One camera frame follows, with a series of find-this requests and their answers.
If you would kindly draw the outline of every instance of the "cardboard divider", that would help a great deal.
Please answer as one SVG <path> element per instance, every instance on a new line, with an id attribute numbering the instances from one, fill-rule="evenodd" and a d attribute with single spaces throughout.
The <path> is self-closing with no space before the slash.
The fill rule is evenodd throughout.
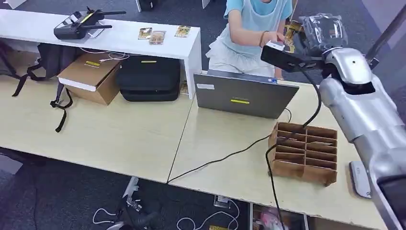
<path id="1" fill-rule="evenodd" d="M 297 149 L 305 149 L 306 147 L 306 142 L 301 142 L 301 141 L 297 141 L 297 140 L 285 140 L 285 138 L 283 137 L 278 137 L 278 141 L 277 141 L 278 145 L 281 146 L 288 146 L 288 147 L 293 147 L 293 148 L 297 148 Z"/>
<path id="2" fill-rule="evenodd" d="M 306 142 L 307 143 L 319 143 L 319 144 L 324 144 L 326 146 L 337 147 L 337 140 L 332 139 L 332 138 L 321 138 L 321 137 L 308 135 Z"/>
<path id="3" fill-rule="evenodd" d="M 319 128 L 314 126 L 306 127 L 307 135 L 337 139 L 337 131 L 327 128 Z"/>
<path id="4" fill-rule="evenodd" d="M 285 152 L 285 153 L 300 153 L 300 154 L 303 154 L 303 155 L 305 154 L 304 149 L 297 149 L 297 148 L 283 146 L 283 145 L 276 146 L 276 151 L 277 152 Z"/>
<path id="5" fill-rule="evenodd" d="M 285 132 L 295 132 L 299 134 L 306 134 L 306 130 L 301 130 L 302 125 L 293 124 L 293 123 L 278 123 L 278 130 Z"/>
<path id="6" fill-rule="evenodd" d="M 306 150 L 337 154 L 337 148 L 336 147 L 325 146 L 325 145 L 315 144 L 315 143 L 307 143 L 306 144 Z"/>
<path id="7" fill-rule="evenodd" d="M 307 165 L 304 167 L 302 179 L 328 186 L 337 181 L 337 171 Z"/>
<path id="8" fill-rule="evenodd" d="M 337 131 L 320 127 L 308 126 L 300 130 L 302 125 L 279 122 L 275 125 L 269 140 L 269 147 L 279 143 L 269 152 L 268 158 L 272 173 L 325 186 L 337 180 Z"/>
<path id="9" fill-rule="evenodd" d="M 275 160 L 291 162 L 295 164 L 304 164 L 305 156 L 299 153 L 276 152 Z"/>
<path id="10" fill-rule="evenodd" d="M 333 170 L 337 169 L 337 164 L 335 162 L 324 161 L 324 160 L 313 159 L 313 158 L 306 158 L 306 165 L 312 165 L 312 166 L 328 168 L 328 169 L 333 169 Z"/>
<path id="11" fill-rule="evenodd" d="M 291 132 L 279 131 L 279 130 L 278 130 L 277 137 L 283 137 L 283 138 L 285 138 L 285 137 L 290 137 L 290 135 L 291 135 Z M 306 135 L 303 135 L 303 134 L 294 134 L 294 135 L 290 138 L 290 140 L 297 140 L 297 141 L 306 142 Z"/>
<path id="12" fill-rule="evenodd" d="M 272 161 L 272 173 L 278 176 L 293 177 L 300 179 L 303 176 L 304 166 L 289 162 Z"/>
<path id="13" fill-rule="evenodd" d="M 320 159 L 324 161 L 337 162 L 337 155 L 325 152 L 306 151 L 307 158 Z"/>

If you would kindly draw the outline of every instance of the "gray laptop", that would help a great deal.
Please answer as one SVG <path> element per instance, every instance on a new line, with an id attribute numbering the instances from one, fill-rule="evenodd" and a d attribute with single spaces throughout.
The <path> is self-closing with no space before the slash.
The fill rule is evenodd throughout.
<path id="1" fill-rule="evenodd" d="M 277 119 L 299 90 L 275 78 L 209 70 L 194 74 L 199 107 Z"/>

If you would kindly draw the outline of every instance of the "bracelet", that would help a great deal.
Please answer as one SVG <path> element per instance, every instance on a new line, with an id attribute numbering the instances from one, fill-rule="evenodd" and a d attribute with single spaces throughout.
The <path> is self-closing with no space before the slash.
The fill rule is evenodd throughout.
<path id="1" fill-rule="evenodd" d="M 264 39 L 264 35 L 265 35 L 266 32 L 269 32 L 269 31 L 266 30 L 266 31 L 262 32 L 261 39 L 259 40 L 259 45 L 258 45 L 259 47 L 262 47 L 262 46 L 261 46 L 262 40 Z"/>

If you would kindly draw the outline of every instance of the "person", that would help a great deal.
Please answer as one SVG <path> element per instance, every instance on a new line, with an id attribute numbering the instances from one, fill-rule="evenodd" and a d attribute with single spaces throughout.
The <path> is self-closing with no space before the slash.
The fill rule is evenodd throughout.
<path id="1" fill-rule="evenodd" d="M 260 59 L 269 41 L 283 41 L 292 0 L 227 0 L 224 18 L 228 24 L 210 44 L 209 69 L 276 77 L 282 70 Z"/>

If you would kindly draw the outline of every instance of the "black bag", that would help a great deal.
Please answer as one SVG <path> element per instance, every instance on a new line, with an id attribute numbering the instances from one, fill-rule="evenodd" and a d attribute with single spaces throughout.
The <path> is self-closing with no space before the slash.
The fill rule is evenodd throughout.
<path id="1" fill-rule="evenodd" d="M 30 77 L 34 81 L 46 81 L 58 75 L 62 70 L 68 67 L 79 55 L 78 49 L 76 47 L 60 46 L 46 43 L 41 43 L 40 45 L 38 45 L 38 51 L 41 56 L 41 58 L 37 60 L 38 64 L 28 67 L 27 74 L 20 77 L 20 82 L 17 85 L 15 93 L 12 95 L 13 97 L 18 96 L 28 77 Z M 45 76 L 37 77 L 33 71 L 41 67 L 46 70 Z M 61 131 L 67 117 L 66 109 L 73 104 L 72 97 L 70 96 L 68 89 L 66 89 L 69 98 L 68 104 L 59 104 L 59 98 L 62 94 L 63 88 L 64 85 L 58 83 L 55 100 L 51 101 L 50 103 L 53 108 L 60 108 L 64 111 L 61 122 L 55 129 L 56 132 Z"/>
<path id="2" fill-rule="evenodd" d="M 116 82 L 123 97 L 131 102 L 174 101 L 180 92 L 178 59 L 131 56 L 121 63 Z"/>

